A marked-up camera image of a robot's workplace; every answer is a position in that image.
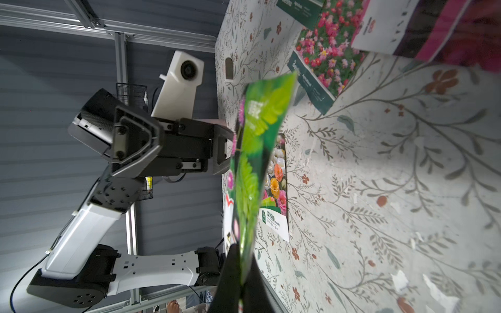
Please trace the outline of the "pink hollyhock seed packet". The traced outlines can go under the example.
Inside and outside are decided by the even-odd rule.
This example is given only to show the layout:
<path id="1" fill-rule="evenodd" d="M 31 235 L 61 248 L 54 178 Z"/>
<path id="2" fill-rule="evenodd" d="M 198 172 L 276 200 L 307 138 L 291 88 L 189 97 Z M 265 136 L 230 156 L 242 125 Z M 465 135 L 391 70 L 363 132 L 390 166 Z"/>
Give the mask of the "pink hollyhock seed packet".
<path id="1" fill-rule="evenodd" d="M 500 72 L 499 1 L 364 1 L 352 47 Z"/>

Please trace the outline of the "green mimosa seed packet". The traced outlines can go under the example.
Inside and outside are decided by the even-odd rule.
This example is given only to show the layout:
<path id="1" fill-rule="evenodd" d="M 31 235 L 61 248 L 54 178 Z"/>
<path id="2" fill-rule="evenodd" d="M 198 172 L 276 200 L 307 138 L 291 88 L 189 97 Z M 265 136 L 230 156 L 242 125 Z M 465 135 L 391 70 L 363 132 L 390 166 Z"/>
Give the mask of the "green mimosa seed packet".
<path id="1" fill-rule="evenodd" d="M 224 188 L 223 236 L 228 247 L 237 248 L 241 285 L 254 258 L 258 211 L 271 203 L 270 198 L 263 197 L 265 175 L 296 85 L 295 73 L 250 83 L 237 107 Z"/>

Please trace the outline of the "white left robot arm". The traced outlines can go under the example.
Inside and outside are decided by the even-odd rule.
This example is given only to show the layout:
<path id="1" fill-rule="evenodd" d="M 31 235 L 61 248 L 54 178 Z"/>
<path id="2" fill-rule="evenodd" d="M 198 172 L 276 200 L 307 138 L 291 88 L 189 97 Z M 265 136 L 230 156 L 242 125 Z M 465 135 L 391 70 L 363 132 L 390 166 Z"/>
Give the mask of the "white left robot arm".
<path id="1" fill-rule="evenodd" d="M 86 310 L 121 292 L 177 284 L 214 286 L 224 256 L 217 247 L 174 255 L 124 255 L 102 238 L 136 202 L 152 195 L 150 177 L 220 174 L 230 160 L 225 126 L 181 118 L 152 117 L 127 106 L 105 89 L 87 101 L 69 133 L 101 154 L 108 166 L 78 211 L 37 263 L 27 292 L 73 309 Z"/>

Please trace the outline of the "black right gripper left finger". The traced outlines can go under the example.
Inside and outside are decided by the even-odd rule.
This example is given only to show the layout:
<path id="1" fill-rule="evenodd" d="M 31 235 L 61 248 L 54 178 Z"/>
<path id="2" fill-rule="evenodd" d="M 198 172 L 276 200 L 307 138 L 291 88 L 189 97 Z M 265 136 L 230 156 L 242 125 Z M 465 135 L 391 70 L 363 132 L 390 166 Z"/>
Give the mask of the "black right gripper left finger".
<path id="1" fill-rule="evenodd" d="M 240 300 L 240 248 L 230 246 L 208 313 L 236 313 Z"/>

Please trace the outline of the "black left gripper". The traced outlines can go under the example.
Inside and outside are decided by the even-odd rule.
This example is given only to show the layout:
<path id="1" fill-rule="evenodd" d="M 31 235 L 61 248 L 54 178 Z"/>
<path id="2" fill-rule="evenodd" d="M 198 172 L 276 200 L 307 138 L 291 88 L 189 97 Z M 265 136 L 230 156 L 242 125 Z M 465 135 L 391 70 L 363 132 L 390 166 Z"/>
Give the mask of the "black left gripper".
<path id="1" fill-rule="evenodd" d="M 234 132 L 219 124 L 192 119 L 156 119 L 144 110 L 127 106 L 105 89 L 85 103 L 68 128 L 69 134 L 108 162 L 112 177 L 178 176 L 230 168 L 225 149 Z"/>

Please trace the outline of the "mixed ranunculus seed packet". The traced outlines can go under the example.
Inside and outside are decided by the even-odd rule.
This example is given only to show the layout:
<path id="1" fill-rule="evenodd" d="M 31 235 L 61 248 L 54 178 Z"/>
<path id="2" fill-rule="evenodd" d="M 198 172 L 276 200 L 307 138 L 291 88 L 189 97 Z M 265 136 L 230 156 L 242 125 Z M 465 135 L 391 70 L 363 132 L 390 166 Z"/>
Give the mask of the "mixed ranunculus seed packet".
<path id="1" fill-rule="evenodd" d="M 278 134 L 264 176 L 264 194 L 259 218 L 281 239 L 289 242 L 286 156 L 285 135 Z"/>

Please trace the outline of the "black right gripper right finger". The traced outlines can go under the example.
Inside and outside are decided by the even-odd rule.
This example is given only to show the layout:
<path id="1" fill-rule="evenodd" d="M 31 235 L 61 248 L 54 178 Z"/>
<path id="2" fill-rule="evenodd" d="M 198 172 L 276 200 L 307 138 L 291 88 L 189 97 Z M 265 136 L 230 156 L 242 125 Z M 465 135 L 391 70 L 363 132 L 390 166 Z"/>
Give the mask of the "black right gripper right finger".
<path id="1" fill-rule="evenodd" d="M 247 279 L 243 286 L 244 313 L 273 313 L 270 297 L 267 295 L 262 273 L 256 258 L 253 258 Z"/>

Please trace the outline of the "pink field flowers seed packet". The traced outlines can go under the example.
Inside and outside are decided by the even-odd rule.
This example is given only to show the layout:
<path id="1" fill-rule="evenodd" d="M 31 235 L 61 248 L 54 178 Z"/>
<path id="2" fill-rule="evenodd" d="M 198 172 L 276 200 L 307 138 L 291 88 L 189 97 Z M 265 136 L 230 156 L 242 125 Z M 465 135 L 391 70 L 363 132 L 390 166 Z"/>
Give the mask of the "pink field flowers seed packet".
<path id="1" fill-rule="evenodd" d="M 303 29 L 288 62 L 313 106 L 325 115 L 348 87 L 367 53 L 352 47 L 365 1 L 278 1 Z"/>

